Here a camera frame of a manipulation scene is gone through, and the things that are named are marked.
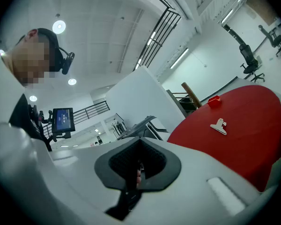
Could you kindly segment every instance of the red tablecloth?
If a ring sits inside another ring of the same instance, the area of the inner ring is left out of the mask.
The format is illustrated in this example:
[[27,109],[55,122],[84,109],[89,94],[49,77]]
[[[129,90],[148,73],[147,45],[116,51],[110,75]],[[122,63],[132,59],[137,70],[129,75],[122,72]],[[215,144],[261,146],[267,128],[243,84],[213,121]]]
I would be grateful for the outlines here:
[[[229,91],[221,104],[208,104],[193,112],[170,135],[168,142],[214,157],[263,191],[272,164],[281,157],[281,104],[263,86]],[[227,135],[210,127],[219,118]]]

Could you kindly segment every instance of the display screen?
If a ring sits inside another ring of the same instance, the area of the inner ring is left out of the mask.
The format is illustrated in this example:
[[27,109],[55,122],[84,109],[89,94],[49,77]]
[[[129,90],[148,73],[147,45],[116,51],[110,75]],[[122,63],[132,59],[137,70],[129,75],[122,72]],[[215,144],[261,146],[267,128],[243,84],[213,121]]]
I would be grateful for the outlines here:
[[71,128],[70,110],[58,109],[56,114],[56,129],[64,130]]

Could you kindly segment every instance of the office chair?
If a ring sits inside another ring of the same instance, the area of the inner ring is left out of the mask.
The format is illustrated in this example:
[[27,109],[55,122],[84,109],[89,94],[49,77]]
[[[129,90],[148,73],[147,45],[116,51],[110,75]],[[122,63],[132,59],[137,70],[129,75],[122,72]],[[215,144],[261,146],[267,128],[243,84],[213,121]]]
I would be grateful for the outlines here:
[[255,74],[255,71],[261,66],[258,66],[258,61],[254,58],[250,46],[246,44],[241,44],[239,46],[239,50],[248,65],[247,67],[244,66],[244,63],[241,65],[241,67],[244,67],[244,74],[254,75],[254,78],[251,80],[251,82],[256,82],[258,79],[263,79],[263,81],[265,82],[265,79],[263,78],[265,76],[264,73],[261,73],[259,75]]
[[278,53],[281,52],[281,35],[277,36],[275,33],[275,30],[273,30],[272,36],[274,37],[274,39],[272,38],[271,34],[269,34],[261,25],[258,26],[259,30],[268,38],[268,40],[270,40],[270,43],[272,45],[272,47],[277,47],[278,46],[278,52],[276,53],[276,57],[278,57]]

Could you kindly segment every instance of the red box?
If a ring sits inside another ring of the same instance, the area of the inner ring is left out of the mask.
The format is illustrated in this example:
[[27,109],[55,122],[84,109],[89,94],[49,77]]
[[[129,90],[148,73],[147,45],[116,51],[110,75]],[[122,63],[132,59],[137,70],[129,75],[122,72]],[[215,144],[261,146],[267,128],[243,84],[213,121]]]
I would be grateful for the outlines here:
[[220,96],[214,96],[210,98],[207,103],[211,108],[217,107],[218,105],[221,104],[221,98]]

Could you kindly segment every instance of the chair backrest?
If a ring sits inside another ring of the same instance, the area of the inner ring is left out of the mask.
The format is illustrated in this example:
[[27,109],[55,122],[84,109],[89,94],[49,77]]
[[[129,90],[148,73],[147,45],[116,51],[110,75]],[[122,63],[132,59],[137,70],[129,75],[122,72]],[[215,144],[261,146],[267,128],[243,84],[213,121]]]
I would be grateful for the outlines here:
[[241,44],[239,46],[240,53],[243,55],[248,66],[258,66],[258,61],[254,58],[253,53],[249,45]]
[[259,25],[258,27],[259,27],[259,30],[268,38],[268,40],[270,40],[271,45],[275,46],[274,40],[273,40],[271,34],[269,34],[261,25]]

